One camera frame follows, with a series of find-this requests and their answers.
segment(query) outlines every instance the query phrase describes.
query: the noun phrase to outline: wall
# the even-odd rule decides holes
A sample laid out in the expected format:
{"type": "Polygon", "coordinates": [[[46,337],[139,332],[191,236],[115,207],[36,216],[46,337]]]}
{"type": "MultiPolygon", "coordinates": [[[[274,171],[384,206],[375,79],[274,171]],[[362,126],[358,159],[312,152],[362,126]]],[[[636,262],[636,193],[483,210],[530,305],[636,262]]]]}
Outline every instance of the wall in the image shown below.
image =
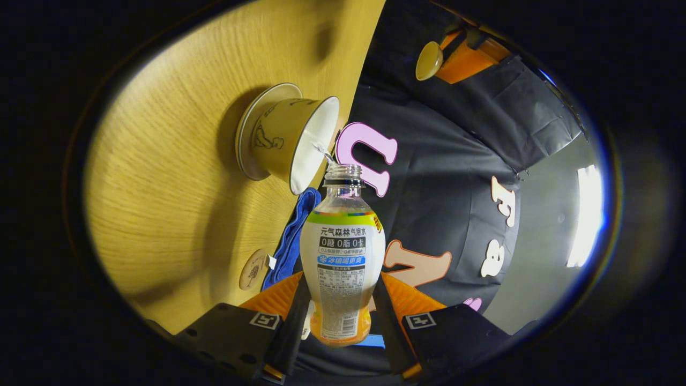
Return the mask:
{"type": "Polygon", "coordinates": [[[573,284],[579,268],[566,267],[578,217],[576,171],[595,163],[580,135],[567,147],[521,173],[517,244],[510,270],[484,316],[512,334],[544,316],[573,284]]]}

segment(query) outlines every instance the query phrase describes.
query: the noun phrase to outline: mug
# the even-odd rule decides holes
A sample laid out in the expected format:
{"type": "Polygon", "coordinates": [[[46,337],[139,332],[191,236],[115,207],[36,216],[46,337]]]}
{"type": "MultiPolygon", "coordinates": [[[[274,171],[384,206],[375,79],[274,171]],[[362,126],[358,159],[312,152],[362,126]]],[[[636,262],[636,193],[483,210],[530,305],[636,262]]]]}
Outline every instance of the mug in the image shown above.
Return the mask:
{"type": "Polygon", "coordinates": [[[328,145],[338,121],[340,102],[284,99],[255,122],[250,149],[262,168],[288,182],[291,193],[307,189],[324,159],[313,143],[328,145]]]}

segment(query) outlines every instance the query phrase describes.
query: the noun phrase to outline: black background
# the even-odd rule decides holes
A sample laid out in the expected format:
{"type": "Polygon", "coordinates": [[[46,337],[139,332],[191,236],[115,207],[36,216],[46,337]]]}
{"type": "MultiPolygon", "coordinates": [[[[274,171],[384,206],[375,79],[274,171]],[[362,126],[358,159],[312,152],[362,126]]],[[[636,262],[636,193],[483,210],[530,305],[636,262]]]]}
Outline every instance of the black background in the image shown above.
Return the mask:
{"type": "MultiPolygon", "coordinates": [[[[180,22],[192,25],[194,15],[201,19],[203,7],[207,15],[231,5],[144,0],[4,6],[3,36],[9,46],[4,49],[3,106],[10,127],[4,132],[3,181],[10,252],[3,264],[9,297],[3,336],[9,344],[2,363],[8,366],[4,376],[9,384],[31,379],[230,382],[194,365],[182,352],[160,346],[161,338],[121,308],[116,295],[102,291],[102,277],[89,279],[92,267],[74,257],[66,231],[62,170],[80,114],[117,64],[163,32],[181,33],[185,27],[180,22]]],[[[659,185],[659,172],[671,179],[683,174],[683,75],[677,58],[684,54],[684,20],[676,5],[651,1],[601,7],[583,1],[562,8],[552,1],[527,6],[478,1],[464,2],[461,9],[488,15],[490,25],[552,68],[610,128],[623,154],[627,205],[670,205],[681,215],[674,202],[654,202],[649,194],[669,188],[659,185]],[[658,164],[658,156],[671,161],[658,164]]],[[[675,191],[673,201],[682,201],[682,193],[675,191]]],[[[649,220],[659,219],[623,224],[619,257],[587,307],[534,347],[506,354],[489,371],[472,374],[475,381],[644,384],[683,378],[677,354],[684,334],[677,315],[686,295],[678,282],[684,242],[635,255],[631,240],[642,240],[638,236],[649,232],[649,220]],[[670,259],[660,267],[667,252],[670,259]],[[628,272],[632,259],[651,259],[661,273],[619,314],[605,315],[593,304],[630,293],[616,280],[628,272]],[[611,319],[600,323],[606,316],[611,319]]],[[[668,242],[684,231],[679,218],[659,237],[668,242]]]]}

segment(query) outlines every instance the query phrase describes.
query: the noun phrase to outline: wooden surface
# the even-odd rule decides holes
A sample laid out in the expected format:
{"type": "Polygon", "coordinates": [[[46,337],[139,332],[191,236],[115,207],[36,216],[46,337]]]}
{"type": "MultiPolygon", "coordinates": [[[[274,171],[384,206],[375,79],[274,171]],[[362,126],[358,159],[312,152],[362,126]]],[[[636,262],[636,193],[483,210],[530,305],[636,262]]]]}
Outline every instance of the wooden surface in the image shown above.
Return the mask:
{"type": "MultiPolygon", "coordinates": [[[[116,287],[172,334],[238,287],[257,249],[274,253],[296,197],[238,169],[238,120],[261,91],[293,82],[336,95],[338,129],[383,0],[260,0],[183,36],[137,73],[103,116],[86,166],[87,222],[116,287]]],[[[319,184],[323,168],[315,178],[319,184]]]]}

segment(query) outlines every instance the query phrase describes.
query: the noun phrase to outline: plastic bottle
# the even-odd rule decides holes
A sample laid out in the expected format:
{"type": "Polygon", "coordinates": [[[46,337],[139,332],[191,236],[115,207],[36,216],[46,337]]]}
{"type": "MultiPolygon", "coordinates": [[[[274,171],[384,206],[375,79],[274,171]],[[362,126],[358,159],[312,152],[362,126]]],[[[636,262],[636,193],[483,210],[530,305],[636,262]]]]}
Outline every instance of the plastic bottle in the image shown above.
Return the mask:
{"type": "Polygon", "coordinates": [[[386,236],[362,200],[359,166],[330,163],[324,186],[326,198],[303,225],[300,258],[315,306],[311,333],[327,346],[344,347],[369,334],[367,305],[381,274],[386,236]]]}

